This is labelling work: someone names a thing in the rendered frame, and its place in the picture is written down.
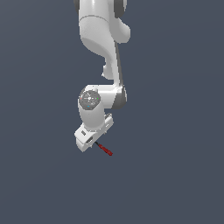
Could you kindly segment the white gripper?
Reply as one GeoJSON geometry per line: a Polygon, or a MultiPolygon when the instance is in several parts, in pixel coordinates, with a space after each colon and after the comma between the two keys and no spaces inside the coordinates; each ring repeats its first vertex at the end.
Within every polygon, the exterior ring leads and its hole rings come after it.
{"type": "Polygon", "coordinates": [[[76,144],[77,147],[84,152],[89,147],[92,147],[93,144],[107,131],[112,127],[114,124],[113,117],[111,113],[108,113],[104,116],[105,124],[98,130],[87,130],[84,127],[84,123],[74,132],[74,136],[76,137],[76,144]]]}

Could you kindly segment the red handled screwdriver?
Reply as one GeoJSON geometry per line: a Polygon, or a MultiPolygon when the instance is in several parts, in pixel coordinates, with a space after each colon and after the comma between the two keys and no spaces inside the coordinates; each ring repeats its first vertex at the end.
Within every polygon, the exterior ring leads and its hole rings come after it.
{"type": "Polygon", "coordinates": [[[108,150],[107,148],[105,148],[103,145],[101,145],[100,143],[98,142],[95,142],[97,144],[97,146],[99,148],[101,148],[105,153],[107,153],[109,156],[112,156],[113,155],[113,152],[111,152],[110,150],[108,150]]]}

